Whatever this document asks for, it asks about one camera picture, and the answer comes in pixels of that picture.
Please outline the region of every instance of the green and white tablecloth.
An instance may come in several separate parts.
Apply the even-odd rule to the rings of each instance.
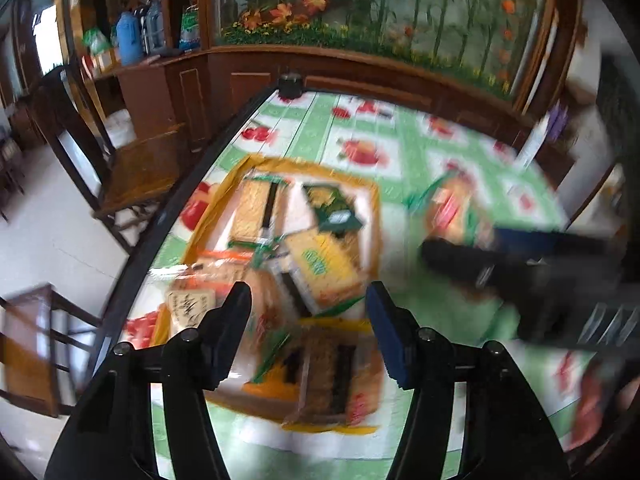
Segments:
[[[579,395],[579,379],[588,357],[574,355],[568,361],[563,351],[535,349],[512,340],[518,321],[514,310],[498,311],[497,300],[469,303],[446,280],[420,268],[417,250],[423,238],[421,221],[412,219],[404,205],[411,195],[423,192],[449,168],[457,167],[476,183],[478,199],[495,223],[563,228],[564,213],[535,164],[523,173],[515,171],[511,167],[515,152],[487,136],[435,120],[428,114],[384,102],[363,102],[346,95],[307,92],[300,99],[284,102],[274,94],[252,120],[213,163],[205,183],[221,182],[247,153],[255,152],[312,160],[374,179],[380,186],[382,201],[380,278],[396,303],[410,309],[420,325],[434,327],[453,342],[481,345],[488,338],[503,341],[550,416],[558,436],[568,434]],[[270,133],[242,134],[246,127],[256,126],[266,126]],[[353,146],[365,146],[366,156],[354,155]],[[178,264],[190,236],[191,230],[178,220],[154,267]],[[157,301],[149,300],[146,286],[141,289],[130,318],[158,306]],[[292,438],[286,442],[287,437],[282,436],[286,432],[278,433],[270,426],[273,423],[209,405],[231,478],[385,478],[411,399],[410,392],[394,388],[387,379],[391,386],[385,385],[384,427],[368,437],[369,450],[361,454],[370,460],[336,458],[345,456],[344,449],[350,448],[349,439],[362,437],[334,433],[327,438],[314,434],[302,441]],[[158,463],[161,473],[172,478],[158,388],[153,389],[152,397]],[[464,409],[464,385],[460,385],[456,389],[444,478],[457,473]],[[255,442],[269,443],[271,447]]]

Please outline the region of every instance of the chair backrest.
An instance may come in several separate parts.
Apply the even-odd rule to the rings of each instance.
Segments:
[[[78,113],[69,97],[65,82],[73,83],[82,104],[86,107],[95,123],[99,136],[92,133],[88,124]],[[86,177],[86,164],[78,159],[77,150],[86,158],[95,172],[99,186],[107,184],[111,177],[111,165],[115,154],[104,124],[91,100],[79,68],[76,63],[55,67],[45,74],[34,86],[26,98],[31,117],[51,146],[54,154],[73,180],[80,193],[92,209],[98,209],[98,192],[92,189],[91,179]]]
[[[49,333],[52,292],[50,285],[41,286],[6,302],[1,342],[6,390],[0,396],[26,410],[58,416],[60,392]]]

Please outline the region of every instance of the floor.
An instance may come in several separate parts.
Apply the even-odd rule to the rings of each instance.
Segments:
[[[92,219],[49,148],[30,153],[25,174],[25,195],[12,197],[6,208],[9,223],[0,220],[0,296],[49,282],[99,316],[126,254]],[[73,364],[81,367],[82,358]],[[64,423],[64,418],[36,415],[0,399],[0,433],[37,478]]]

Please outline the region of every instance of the screw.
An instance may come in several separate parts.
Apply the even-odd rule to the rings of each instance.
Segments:
[[[129,353],[129,350],[133,348],[133,345],[127,341],[123,341],[122,343],[118,343],[113,347],[113,353],[116,355],[124,355]]]
[[[433,328],[422,327],[418,330],[418,337],[423,341],[433,341],[436,339],[436,331]]]
[[[196,341],[198,338],[198,329],[197,328],[185,328],[182,332],[180,332],[180,338],[187,343],[191,341]]]
[[[504,346],[502,346],[497,341],[487,341],[484,344],[484,348],[486,348],[492,355],[500,355],[504,352]]]

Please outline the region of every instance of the glass panel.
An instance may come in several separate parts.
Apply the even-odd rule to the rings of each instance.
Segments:
[[[510,97],[544,0],[214,0],[217,44],[356,50]]]

